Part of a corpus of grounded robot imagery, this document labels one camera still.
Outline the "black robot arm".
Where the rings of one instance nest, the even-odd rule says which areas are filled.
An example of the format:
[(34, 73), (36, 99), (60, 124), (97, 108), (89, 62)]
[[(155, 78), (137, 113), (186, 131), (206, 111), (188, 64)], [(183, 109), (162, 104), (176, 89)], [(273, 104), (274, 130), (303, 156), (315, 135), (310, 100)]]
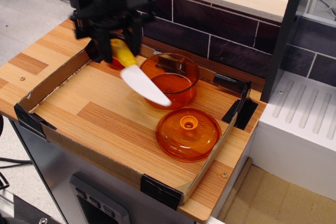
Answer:
[(70, 0), (70, 4), (75, 36), (92, 39), (90, 58), (95, 62), (113, 62), (112, 39), (122, 40), (137, 55), (143, 25), (155, 19), (155, 0)]

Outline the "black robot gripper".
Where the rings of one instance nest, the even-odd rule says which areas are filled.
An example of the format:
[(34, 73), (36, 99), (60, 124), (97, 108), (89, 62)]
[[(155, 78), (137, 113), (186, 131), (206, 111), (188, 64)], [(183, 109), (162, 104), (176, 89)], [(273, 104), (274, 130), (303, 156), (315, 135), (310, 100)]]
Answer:
[(91, 59), (112, 63), (110, 38), (122, 29), (125, 42), (136, 56), (142, 44), (142, 26), (154, 21), (155, 0), (95, 0), (101, 15), (93, 21), (95, 49)]

